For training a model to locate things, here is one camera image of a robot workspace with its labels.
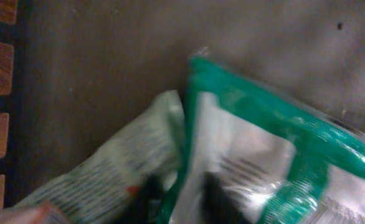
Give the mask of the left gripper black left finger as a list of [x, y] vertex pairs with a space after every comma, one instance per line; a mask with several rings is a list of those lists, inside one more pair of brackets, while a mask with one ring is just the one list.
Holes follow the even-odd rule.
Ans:
[[114, 224], [156, 223], [163, 195], [164, 190], [159, 177], [150, 176]]

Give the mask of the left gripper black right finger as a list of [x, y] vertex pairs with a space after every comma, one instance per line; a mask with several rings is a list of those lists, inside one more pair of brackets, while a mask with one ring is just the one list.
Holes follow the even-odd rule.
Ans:
[[221, 181], [210, 172], [204, 174], [202, 215], [209, 224], [250, 224], [222, 189]]

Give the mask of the white printed tube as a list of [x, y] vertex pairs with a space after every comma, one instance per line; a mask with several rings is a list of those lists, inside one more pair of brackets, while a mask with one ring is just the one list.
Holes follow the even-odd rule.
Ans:
[[50, 202], [72, 223], [105, 223], [119, 216], [151, 175], [168, 183], [175, 175], [184, 138], [177, 91], [151, 106], [70, 172], [52, 179], [16, 204]]

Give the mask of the green white wipes packet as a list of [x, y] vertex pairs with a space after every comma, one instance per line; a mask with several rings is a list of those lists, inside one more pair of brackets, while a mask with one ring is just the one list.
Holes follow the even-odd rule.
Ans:
[[250, 223], [365, 223], [365, 134], [211, 60], [189, 61], [186, 143], [159, 223], [205, 223], [204, 174]]

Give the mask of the orange small tissue pack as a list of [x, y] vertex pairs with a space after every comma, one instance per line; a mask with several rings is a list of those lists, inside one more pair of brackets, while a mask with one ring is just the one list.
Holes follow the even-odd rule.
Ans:
[[0, 210], [0, 224], [70, 224], [55, 205], [44, 202]]

